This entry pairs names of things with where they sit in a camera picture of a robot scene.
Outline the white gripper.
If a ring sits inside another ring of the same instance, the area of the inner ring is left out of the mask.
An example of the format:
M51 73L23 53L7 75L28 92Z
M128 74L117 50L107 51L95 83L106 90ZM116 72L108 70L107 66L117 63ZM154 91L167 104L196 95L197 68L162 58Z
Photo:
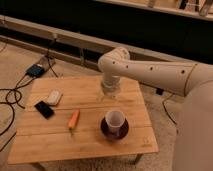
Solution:
M101 81L101 87L105 95L118 93L120 91L120 77L104 74Z

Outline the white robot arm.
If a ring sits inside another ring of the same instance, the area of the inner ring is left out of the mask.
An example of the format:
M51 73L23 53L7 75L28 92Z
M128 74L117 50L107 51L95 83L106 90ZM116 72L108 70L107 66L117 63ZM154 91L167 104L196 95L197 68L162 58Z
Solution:
M117 47L99 58L98 68L105 92L116 91L127 77L183 96L172 171L213 171L213 64L136 61Z

